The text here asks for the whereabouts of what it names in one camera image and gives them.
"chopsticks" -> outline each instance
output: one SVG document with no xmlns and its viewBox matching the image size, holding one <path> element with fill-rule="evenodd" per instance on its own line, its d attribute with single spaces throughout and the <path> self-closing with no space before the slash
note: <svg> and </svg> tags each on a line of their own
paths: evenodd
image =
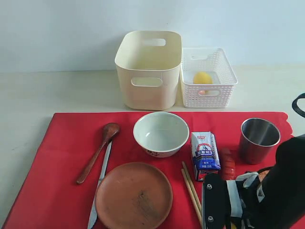
<svg viewBox="0 0 305 229">
<path fill-rule="evenodd" d="M 190 174 L 187 170 L 187 167 L 186 167 L 184 161 L 182 162 L 182 166 L 183 166 L 183 168 L 181 169 L 181 172 L 182 172 L 182 175 L 183 175 L 183 178 L 185 181 L 185 185 L 190 194 L 190 197 L 191 197 L 191 200 L 193 203 L 193 207 L 196 211 L 196 215 L 198 217 L 200 226 L 202 227 L 201 204 L 200 204 L 199 198 L 198 198 L 196 190 L 194 188 L 194 184 L 192 183 Z"/>
</svg>

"red tablecloth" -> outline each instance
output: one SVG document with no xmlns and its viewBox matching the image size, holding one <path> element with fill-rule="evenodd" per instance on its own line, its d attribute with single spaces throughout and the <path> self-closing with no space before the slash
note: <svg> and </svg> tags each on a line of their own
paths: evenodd
<svg viewBox="0 0 305 229">
<path fill-rule="evenodd" d="M 76 185 L 75 180 L 101 143 L 101 129 L 109 122 L 117 122 L 121 126 L 121 132 L 113 141 L 107 171 L 132 161 L 153 164 L 165 173 L 173 188 L 173 206 L 160 228 L 200 228 L 180 171 L 181 162 L 185 161 L 193 176 L 190 140 L 172 157 L 151 157 L 140 148 L 132 135 L 133 125 L 145 114 L 144 112 L 55 114 L 4 228 L 87 228 L 104 150 L 86 181 Z M 285 113 L 176 112 L 176 114 L 187 122 L 191 132 L 211 131 L 216 136 L 219 149 L 230 148 L 235 154 L 238 175 L 246 170 L 257 171 L 275 163 L 275 149 L 260 165 L 245 165 L 236 157 L 240 125 L 243 120 L 250 117 L 270 120 L 279 128 L 281 141 L 289 139 L 292 133 Z M 199 197 L 201 197 L 201 186 L 201 182 L 195 182 Z M 98 222 L 95 228 L 103 228 L 103 226 Z M 305 219 L 300 220 L 295 228 L 305 228 Z"/>
</svg>

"knife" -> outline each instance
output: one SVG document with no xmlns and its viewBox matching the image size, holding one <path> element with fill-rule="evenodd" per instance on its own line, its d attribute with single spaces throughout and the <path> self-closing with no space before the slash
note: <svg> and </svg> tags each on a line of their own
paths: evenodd
<svg viewBox="0 0 305 229">
<path fill-rule="evenodd" d="M 110 155 L 110 151 L 111 151 L 111 145 L 112 145 L 112 142 L 110 142 L 107 146 L 104 161 L 103 161 L 103 165 L 102 165 L 102 171 L 101 171 L 101 175 L 100 175 L 97 187 L 99 186 L 100 182 L 103 180 L 103 178 L 105 176 L 106 168 L 107 168 L 107 164 L 108 164 L 108 159 L 109 159 L 109 155 Z M 95 209 L 95 195 L 94 195 L 94 199 L 93 199 L 93 203 L 92 203 L 92 207 L 91 207 L 91 212 L 90 212 L 90 217 L 89 217 L 89 222 L 88 222 L 88 227 L 87 227 L 88 229 L 93 228 L 93 226 L 96 222 L 96 219 L 97 219 L 97 215 L 96 215 L 96 209 Z"/>
</svg>

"cream plastic storage bin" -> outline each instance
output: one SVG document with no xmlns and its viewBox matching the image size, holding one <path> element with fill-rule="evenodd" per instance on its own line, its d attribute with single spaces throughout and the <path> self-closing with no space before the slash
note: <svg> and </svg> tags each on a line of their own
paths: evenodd
<svg viewBox="0 0 305 229">
<path fill-rule="evenodd" d="M 115 57 L 124 103 L 134 109 L 164 110 L 174 105 L 182 58 L 179 34 L 133 31 Z"/>
<path fill-rule="evenodd" d="M 208 73 L 213 84 L 193 84 L 195 74 L 200 71 Z M 180 81 L 183 105 L 188 108 L 226 107 L 237 84 L 237 78 L 220 48 L 183 48 Z"/>
</svg>

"metal cup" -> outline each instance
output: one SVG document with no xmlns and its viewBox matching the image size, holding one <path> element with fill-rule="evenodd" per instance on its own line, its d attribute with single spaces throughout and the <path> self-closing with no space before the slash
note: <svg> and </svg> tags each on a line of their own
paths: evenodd
<svg viewBox="0 0 305 229">
<path fill-rule="evenodd" d="M 248 164 L 261 163 L 272 147 L 280 141 L 280 132 L 276 126 L 261 118 L 245 120 L 241 129 L 239 155 Z"/>
</svg>

